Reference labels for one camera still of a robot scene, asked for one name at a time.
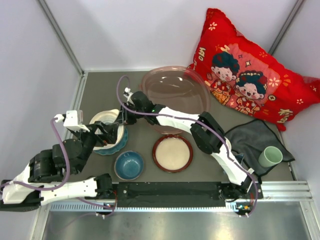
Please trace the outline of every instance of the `clear plastic bowl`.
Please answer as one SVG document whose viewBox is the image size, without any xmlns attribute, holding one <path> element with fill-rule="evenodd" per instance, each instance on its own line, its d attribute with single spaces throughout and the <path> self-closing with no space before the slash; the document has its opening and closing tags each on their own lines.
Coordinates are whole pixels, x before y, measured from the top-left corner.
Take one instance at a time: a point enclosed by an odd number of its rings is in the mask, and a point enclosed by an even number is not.
<svg viewBox="0 0 320 240">
<path fill-rule="evenodd" d="M 184 66 L 165 66 L 149 71 L 142 79 L 140 90 L 154 104 L 162 104 L 187 114 L 201 114 L 210 109 L 209 90 L 201 76 Z M 161 134 L 182 132 L 168 126 L 152 125 Z"/>
</svg>

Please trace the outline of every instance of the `gray floor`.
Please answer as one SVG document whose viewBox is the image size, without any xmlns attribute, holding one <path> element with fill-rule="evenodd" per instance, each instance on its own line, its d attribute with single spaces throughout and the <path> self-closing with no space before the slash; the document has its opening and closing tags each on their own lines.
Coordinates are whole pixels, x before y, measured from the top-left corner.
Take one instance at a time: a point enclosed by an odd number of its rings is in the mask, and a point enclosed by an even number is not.
<svg viewBox="0 0 320 240">
<path fill-rule="evenodd" d="M 88 124 L 91 118 L 101 111 L 119 109 L 120 104 L 116 98 L 116 85 L 122 75 L 126 74 L 130 77 L 131 90 L 137 91 L 145 73 L 141 71 L 89 73 L 80 106 L 80 109 L 83 110 L 83 123 Z M 126 84 L 126 82 L 123 83 L 121 89 L 124 89 Z M 210 98 L 210 113 L 225 131 L 253 120 L 250 116 L 222 106 L 213 96 L 210 96 Z M 269 126 L 277 133 L 275 125 L 269 124 Z M 151 129 L 144 119 L 140 119 L 137 124 L 128 126 L 127 128 L 128 142 L 120 152 L 128 150 L 137 151 L 143 156 L 145 162 L 143 173 L 135 180 L 136 182 L 219 182 L 228 180 L 217 161 L 197 148 L 191 135 L 187 133 L 181 134 L 193 146 L 193 161 L 186 170 L 172 174 L 160 170 L 152 159 L 153 145 L 162 135 Z M 93 153 L 82 173 L 71 176 L 70 180 L 81 181 L 91 176 L 109 173 L 114 182 L 120 182 L 121 180 L 113 170 L 114 162 L 120 152 L 109 156 Z M 264 176 L 262 180 L 291 181 L 292 175 L 288 164 L 284 162 L 280 163 L 268 175 Z"/>
<path fill-rule="evenodd" d="M 67 223 L 83 212 L 51 212 L 43 240 L 310 240 L 298 202 L 258 203 L 250 218 L 235 213 L 117 212 Z"/>
</svg>

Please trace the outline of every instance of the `white bowl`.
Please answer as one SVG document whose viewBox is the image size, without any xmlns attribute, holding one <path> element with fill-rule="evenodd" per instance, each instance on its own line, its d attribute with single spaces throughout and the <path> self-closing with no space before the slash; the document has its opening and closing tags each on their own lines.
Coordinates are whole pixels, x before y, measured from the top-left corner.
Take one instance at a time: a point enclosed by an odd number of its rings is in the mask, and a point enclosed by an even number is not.
<svg viewBox="0 0 320 240">
<path fill-rule="evenodd" d="M 90 121 L 90 124 L 94 124 L 95 121 L 101 121 L 104 124 L 112 124 L 115 122 L 115 120 L 117 119 L 118 115 L 119 115 L 119 110 L 118 109 L 112 109 L 112 110 L 108 110 L 108 111 L 101 111 L 99 113 L 97 113 Z M 106 146 L 95 146 L 93 148 L 93 150 L 101 150 L 101 149 L 111 149 L 113 147 L 115 147 L 123 138 L 125 133 L 125 126 L 120 125 L 118 128 L 118 134 L 117 134 L 117 140 L 115 142 L 115 144 L 108 144 Z M 97 129 L 95 131 L 95 134 L 101 134 L 101 131 L 99 129 Z"/>
</svg>

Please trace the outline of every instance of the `cartoon girl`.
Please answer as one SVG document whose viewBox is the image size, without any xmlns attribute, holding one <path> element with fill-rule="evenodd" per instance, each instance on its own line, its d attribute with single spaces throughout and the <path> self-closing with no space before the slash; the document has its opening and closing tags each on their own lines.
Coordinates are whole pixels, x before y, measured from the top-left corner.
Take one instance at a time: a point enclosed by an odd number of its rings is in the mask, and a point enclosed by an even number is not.
<svg viewBox="0 0 320 240">
<path fill-rule="evenodd" d="M 212 73 L 207 74 L 208 80 L 212 80 L 213 83 L 205 81 L 205 84 L 211 87 L 213 95 L 223 105 L 229 101 L 231 95 L 235 94 L 229 83 L 236 80 L 239 68 L 238 60 L 226 51 L 213 56 Z"/>
<path fill-rule="evenodd" d="M 261 71 L 245 71 L 236 79 L 235 89 L 241 93 L 237 98 L 236 110 L 253 116 L 260 111 L 255 100 L 263 99 L 266 94 L 268 79 Z"/>
</svg>

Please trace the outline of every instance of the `red-rimmed plate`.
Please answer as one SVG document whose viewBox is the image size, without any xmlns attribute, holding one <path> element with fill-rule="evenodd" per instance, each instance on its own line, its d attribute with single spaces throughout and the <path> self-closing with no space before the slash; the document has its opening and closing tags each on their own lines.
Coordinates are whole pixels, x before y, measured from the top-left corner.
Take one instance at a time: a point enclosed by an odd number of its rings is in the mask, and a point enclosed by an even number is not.
<svg viewBox="0 0 320 240">
<path fill-rule="evenodd" d="M 155 142 L 152 148 L 154 163 L 158 168 L 168 173 L 178 173 L 185 170 L 191 164 L 193 156 L 194 151 L 190 142 L 176 134 L 164 135 Z"/>
</svg>

